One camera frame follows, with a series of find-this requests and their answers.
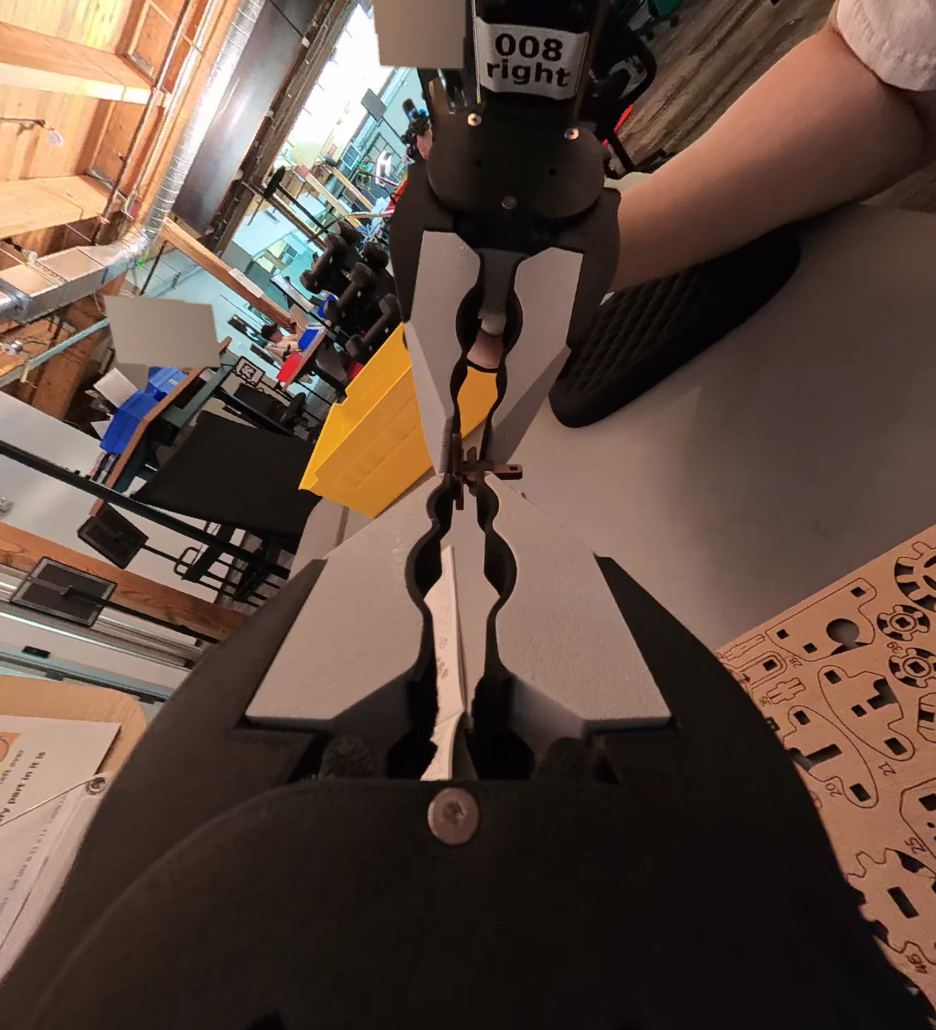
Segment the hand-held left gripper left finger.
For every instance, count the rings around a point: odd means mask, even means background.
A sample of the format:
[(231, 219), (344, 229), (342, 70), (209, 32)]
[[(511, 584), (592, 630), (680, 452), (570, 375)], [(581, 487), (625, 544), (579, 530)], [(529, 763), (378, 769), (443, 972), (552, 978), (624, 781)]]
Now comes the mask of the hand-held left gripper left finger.
[(358, 739), (385, 768), (429, 767), (439, 699), (425, 596), (442, 576), (449, 490), (434, 476), (322, 560), (245, 710), (251, 724)]

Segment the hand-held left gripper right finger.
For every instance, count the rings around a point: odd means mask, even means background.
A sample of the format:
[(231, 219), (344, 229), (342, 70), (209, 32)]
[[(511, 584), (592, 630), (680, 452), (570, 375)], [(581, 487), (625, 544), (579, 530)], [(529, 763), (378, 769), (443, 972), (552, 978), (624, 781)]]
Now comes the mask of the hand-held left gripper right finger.
[(524, 742), (660, 728), (669, 708), (589, 547), (495, 476), (478, 487), (485, 673), (497, 724)]

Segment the person's right forearm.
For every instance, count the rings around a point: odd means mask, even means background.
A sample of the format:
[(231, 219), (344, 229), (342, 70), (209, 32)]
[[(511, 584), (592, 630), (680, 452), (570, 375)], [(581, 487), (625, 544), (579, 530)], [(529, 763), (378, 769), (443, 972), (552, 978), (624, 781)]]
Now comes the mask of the person's right forearm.
[(872, 196), (912, 168), (925, 139), (922, 95), (856, 56), (835, 4), (703, 136), (624, 193), (612, 289)]

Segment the laser-cut plywood parts sheet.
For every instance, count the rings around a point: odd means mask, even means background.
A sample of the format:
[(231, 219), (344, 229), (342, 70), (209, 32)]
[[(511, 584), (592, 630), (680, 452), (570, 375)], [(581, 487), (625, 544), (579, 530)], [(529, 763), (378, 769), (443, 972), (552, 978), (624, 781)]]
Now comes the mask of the laser-cut plywood parts sheet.
[(936, 1027), (936, 523), (717, 651)]

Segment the black dumbbell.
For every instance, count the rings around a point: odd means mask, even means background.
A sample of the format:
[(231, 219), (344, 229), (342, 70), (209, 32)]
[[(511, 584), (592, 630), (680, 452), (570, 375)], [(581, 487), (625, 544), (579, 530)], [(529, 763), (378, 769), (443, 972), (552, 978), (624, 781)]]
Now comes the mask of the black dumbbell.
[(348, 285), (347, 259), (352, 251), (346, 240), (330, 235), (320, 255), (299, 276), (300, 284), (309, 293), (330, 291), (338, 296)]
[(369, 264), (358, 262), (353, 265), (347, 285), (337, 297), (325, 304), (325, 313), (332, 323), (338, 323), (365, 295), (371, 295), (378, 284), (378, 275)]
[(346, 354), (355, 363), (365, 365), (386, 342), (401, 323), (397, 296), (388, 293), (379, 301), (379, 313), (370, 327), (352, 335), (345, 344)]

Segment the assembly instruction booklet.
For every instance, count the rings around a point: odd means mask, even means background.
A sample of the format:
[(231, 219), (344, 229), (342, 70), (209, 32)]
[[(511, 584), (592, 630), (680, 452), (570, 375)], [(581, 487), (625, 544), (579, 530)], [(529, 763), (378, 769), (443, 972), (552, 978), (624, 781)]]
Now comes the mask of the assembly instruction booklet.
[(441, 551), (440, 577), (424, 600), (432, 617), (438, 708), (434, 758), (422, 781), (448, 781), (453, 775), (456, 739), (467, 708), (455, 553), (451, 545)]

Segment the stacked yellow plastic bins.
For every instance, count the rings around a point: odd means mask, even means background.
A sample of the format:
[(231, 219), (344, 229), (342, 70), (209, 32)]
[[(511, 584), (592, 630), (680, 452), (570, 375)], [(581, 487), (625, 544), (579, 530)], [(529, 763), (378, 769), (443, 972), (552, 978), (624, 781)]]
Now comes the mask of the stacked yellow plastic bins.
[(332, 406), (300, 488), (373, 518), (434, 470), (397, 328)]

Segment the black quilted cushion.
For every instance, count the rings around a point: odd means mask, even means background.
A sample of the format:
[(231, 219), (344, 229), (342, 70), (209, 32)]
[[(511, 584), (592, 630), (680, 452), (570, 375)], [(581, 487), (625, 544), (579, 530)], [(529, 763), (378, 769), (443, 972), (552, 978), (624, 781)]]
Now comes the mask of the black quilted cushion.
[(784, 225), (736, 251), (612, 293), (552, 386), (554, 417), (585, 428), (647, 393), (757, 314), (800, 254), (798, 228)]

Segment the black fabric chair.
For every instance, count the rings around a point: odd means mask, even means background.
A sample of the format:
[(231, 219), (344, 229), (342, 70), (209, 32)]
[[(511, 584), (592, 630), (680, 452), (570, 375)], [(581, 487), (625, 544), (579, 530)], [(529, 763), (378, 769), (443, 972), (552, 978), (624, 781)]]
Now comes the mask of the black fabric chair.
[(134, 497), (296, 546), (320, 501), (300, 487), (313, 450), (284, 433), (202, 413)]

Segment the black framed panel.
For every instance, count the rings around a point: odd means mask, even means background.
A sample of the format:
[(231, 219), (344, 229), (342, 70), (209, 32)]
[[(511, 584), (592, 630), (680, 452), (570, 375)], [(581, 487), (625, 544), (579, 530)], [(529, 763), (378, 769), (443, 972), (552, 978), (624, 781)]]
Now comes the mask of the black framed panel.
[(135, 560), (149, 541), (146, 533), (106, 503), (90, 515), (76, 535), (103, 560), (122, 570)]
[(92, 628), (113, 598), (116, 583), (42, 557), (24, 576), (9, 604)]

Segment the wooden display board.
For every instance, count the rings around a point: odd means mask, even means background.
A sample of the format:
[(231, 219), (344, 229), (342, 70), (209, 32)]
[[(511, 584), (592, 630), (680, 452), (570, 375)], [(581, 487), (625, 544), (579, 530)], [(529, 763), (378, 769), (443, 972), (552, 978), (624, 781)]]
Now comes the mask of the wooden display board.
[(119, 733), (100, 771), (115, 775), (148, 727), (141, 705), (114, 689), (0, 674), (0, 715), (115, 723)]

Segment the blue plastic bins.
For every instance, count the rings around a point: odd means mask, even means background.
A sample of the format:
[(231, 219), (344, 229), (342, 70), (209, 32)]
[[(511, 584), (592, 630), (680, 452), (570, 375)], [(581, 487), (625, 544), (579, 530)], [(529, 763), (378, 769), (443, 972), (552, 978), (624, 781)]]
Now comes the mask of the blue plastic bins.
[(185, 379), (177, 367), (150, 367), (145, 388), (130, 394), (118, 405), (109, 425), (103, 432), (100, 449), (111, 455), (122, 455), (126, 445), (139, 430), (139, 423), (152, 409)]

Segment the printed instruction sheet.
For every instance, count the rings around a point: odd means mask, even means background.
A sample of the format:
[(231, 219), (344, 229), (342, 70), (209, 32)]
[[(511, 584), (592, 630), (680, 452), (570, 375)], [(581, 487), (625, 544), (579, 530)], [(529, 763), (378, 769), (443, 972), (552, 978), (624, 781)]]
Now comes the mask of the printed instruction sheet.
[(22, 909), (67, 797), (101, 775), (115, 723), (0, 715), (0, 978), (30, 934)]

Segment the white shirt sleeve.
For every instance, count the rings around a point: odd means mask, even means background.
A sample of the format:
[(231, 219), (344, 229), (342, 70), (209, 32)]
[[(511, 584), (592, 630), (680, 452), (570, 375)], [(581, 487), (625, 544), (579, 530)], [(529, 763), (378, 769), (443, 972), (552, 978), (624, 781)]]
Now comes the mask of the white shirt sleeve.
[(885, 84), (936, 91), (936, 1), (837, 1), (835, 27)]

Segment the silver ventilation duct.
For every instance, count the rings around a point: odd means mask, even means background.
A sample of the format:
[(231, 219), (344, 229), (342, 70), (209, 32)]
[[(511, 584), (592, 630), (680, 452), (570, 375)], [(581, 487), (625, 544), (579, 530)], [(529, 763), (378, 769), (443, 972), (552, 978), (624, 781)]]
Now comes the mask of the silver ventilation duct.
[(0, 273), (0, 322), (26, 325), (105, 288), (157, 243), (265, 5), (239, 4), (144, 220), (113, 243), (76, 246)]

